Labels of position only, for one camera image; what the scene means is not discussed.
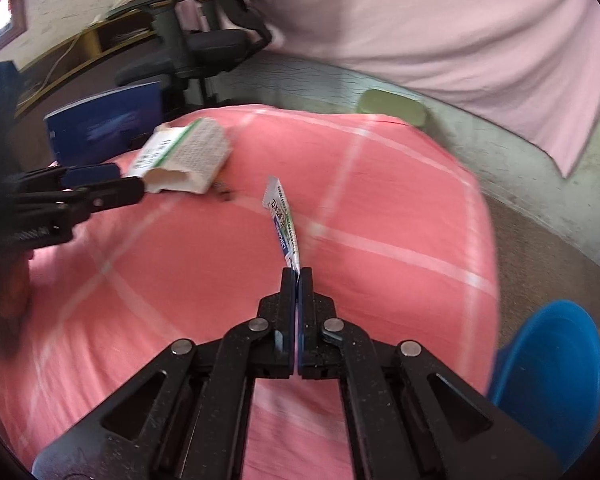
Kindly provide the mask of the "person left hand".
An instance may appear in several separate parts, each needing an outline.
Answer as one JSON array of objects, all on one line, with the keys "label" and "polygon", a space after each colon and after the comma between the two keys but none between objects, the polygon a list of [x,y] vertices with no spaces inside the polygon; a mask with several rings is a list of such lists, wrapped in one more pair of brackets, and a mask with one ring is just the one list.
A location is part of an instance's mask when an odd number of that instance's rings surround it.
[{"label": "person left hand", "polygon": [[22,326],[31,302],[30,260],[33,252],[0,256],[0,360],[9,359],[20,346]]}]

